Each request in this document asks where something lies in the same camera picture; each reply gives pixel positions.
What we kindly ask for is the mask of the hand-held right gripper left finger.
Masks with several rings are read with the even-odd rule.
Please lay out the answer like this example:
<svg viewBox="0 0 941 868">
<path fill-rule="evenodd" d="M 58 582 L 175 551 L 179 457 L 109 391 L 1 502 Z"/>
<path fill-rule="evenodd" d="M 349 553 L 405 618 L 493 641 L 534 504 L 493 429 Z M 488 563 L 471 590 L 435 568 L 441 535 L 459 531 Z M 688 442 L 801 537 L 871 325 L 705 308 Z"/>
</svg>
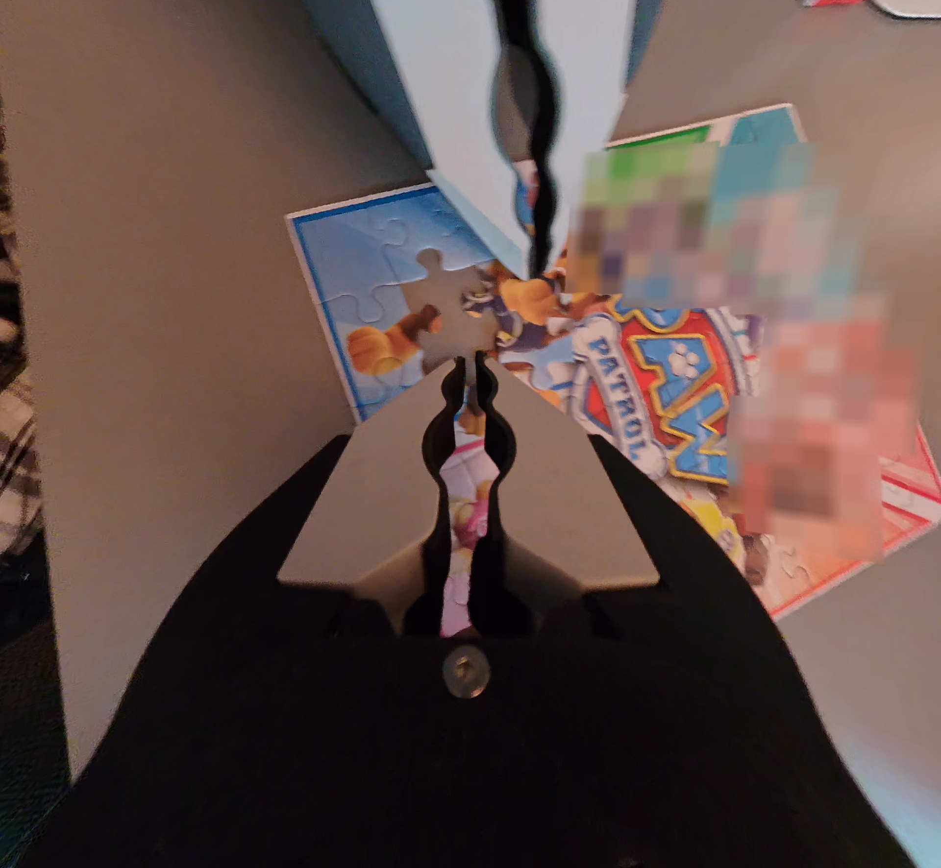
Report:
<svg viewBox="0 0 941 868">
<path fill-rule="evenodd" d="M 350 435 L 277 580 L 379 603 L 402 634 L 426 589 L 422 548 L 440 520 L 440 472 L 425 435 L 444 416 L 445 436 L 465 384 L 462 358 L 444 362 Z"/>
</svg>

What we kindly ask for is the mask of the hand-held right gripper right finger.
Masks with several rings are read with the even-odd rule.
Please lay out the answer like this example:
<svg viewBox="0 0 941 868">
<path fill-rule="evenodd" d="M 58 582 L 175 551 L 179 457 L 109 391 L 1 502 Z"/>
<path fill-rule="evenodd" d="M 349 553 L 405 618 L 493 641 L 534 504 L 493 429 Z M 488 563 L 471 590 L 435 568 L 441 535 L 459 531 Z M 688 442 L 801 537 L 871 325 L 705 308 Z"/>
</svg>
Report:
<svg viewBox="0 0 941 868">
<path fill-rule="evenodd" d="M 476 631 L 528 637 L 586 595 L 656 587 L 659 572 L 587 432 L 493 358 L 475 357 L 475 386 L 498 468 L 472 557 Z"/>
</svg>

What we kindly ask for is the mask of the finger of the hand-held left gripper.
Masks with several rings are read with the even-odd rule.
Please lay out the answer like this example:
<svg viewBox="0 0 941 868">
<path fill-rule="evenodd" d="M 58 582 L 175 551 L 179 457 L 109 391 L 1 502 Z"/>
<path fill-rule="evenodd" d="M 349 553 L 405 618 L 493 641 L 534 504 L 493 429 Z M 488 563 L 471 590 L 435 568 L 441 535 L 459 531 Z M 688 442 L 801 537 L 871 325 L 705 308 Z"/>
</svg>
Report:
<svg viewBox="0 0 941 868">
<path fill-rule="evenodd" d="M 341 69 L 489 252 L 519 277 L 532 240 L 499 145 L 499 0 L 303 0 Z"/>
<path fill-rule="evenodd" d="M 612 136 L 665 0 L 495 0 L 535 165 L 529 276 L 561 252 L 587 155 Z"/>
</svg>

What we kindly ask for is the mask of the jigsaw puzzle piece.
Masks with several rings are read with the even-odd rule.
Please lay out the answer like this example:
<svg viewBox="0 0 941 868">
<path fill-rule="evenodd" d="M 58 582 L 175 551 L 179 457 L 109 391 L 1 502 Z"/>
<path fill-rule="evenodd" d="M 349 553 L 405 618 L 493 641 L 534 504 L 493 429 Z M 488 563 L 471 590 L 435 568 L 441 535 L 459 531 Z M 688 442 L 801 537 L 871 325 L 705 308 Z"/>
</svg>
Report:
<svg viewBox="0 0 941 868">
<path fill-rule="evenodd" d="M 486 414 L 481 408 L 478 399 L 477 385 L 477 357 L 479 353 L 473 353 L 473 357 L 466 363 L 466 380 L 464 388 L 464 403 L 458 413 L 455 423 L 469 437 L 482 438 L 486 432 Z"/>
</svg>

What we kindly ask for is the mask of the cartoon jigsaw puzzle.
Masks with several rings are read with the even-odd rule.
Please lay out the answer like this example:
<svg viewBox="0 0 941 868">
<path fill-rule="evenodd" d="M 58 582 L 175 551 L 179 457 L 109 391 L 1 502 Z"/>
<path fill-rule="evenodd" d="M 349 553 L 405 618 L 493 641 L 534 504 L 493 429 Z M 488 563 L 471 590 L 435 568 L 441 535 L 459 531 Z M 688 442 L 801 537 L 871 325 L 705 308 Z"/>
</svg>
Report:
<svg viewBox="0 0 941 868">
<path fill-rule="evenodd" d="M 475 349 L 623 450 L 723 548 L 772 617 L 865 568 L 817 542 L 784 547 L 747 533 L 728 510 L 728 401 L 758 370 L 758 318 L 569 296 L 564 258 L 519 280 L 432 183 L 287 224 L 358 423 L 427 374 L 461 310 L 480 326 Z"/>
</svg>

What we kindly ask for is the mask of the grey desk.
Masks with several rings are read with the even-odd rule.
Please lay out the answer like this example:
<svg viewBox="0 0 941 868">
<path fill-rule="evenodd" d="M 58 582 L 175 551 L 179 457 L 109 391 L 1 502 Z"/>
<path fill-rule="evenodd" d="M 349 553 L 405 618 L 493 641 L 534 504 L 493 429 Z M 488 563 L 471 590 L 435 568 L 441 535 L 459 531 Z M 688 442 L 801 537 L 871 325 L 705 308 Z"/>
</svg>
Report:
<svg viewBox="0 0 941 868">
<path fill-rule="evenodd" d="M 863 218 L 939 455 L 939 24 L 665 0 L 618 137 L 780 102 Z M 68 751 L 213 548 L 351 417 L 283 221 L 423 175 L 301 0 L 2 0 Z"/>
</svg>

